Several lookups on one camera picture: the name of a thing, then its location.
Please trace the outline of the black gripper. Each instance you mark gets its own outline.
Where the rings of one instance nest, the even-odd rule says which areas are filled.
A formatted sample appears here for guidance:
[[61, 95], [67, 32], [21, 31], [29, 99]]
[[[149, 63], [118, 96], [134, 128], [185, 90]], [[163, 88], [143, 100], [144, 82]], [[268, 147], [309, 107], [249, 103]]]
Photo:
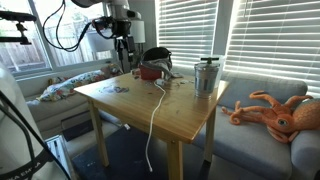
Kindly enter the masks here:
[[[130, 34], [131, 22], [117, 20], [113, 26], [113, 38], [116, 40], [115, 46], [118, 53], [118, 58], [120, 61], [123, 61], [123, 40], [118, 38], [127, 37]], [[132, 36], [127, 37], [127, 52], [128, 52], [128, 61], [133, 61], [133, 54], [135, 51], [134, 38]]]

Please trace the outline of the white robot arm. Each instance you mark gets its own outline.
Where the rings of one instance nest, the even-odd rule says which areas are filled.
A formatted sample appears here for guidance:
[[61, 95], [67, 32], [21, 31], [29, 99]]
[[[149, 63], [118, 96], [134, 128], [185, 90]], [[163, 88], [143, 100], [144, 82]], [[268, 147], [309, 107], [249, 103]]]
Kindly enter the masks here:
[[123, 60], [123, 50], [126, 50], [129, 60], [135, 52], [134, 37], [131, 35], [132, 22], [140, 20], [141, 14], [131, 10], [128, 0], [71, 0], [81, 8], [89, 8], [102, 3], [107, 14], [93, 19], [90, 24], [97, 34], [106, 39], [112, 40], [113, 46], [118, 53], [120, 60]]

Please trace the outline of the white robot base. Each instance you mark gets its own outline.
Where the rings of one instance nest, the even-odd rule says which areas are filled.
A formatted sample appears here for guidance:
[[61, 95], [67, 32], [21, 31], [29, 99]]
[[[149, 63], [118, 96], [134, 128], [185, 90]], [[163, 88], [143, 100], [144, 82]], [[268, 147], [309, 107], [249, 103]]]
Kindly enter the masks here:
[[0, 180], [69, 180], [46, 147], [15, 78], [0, 64]]

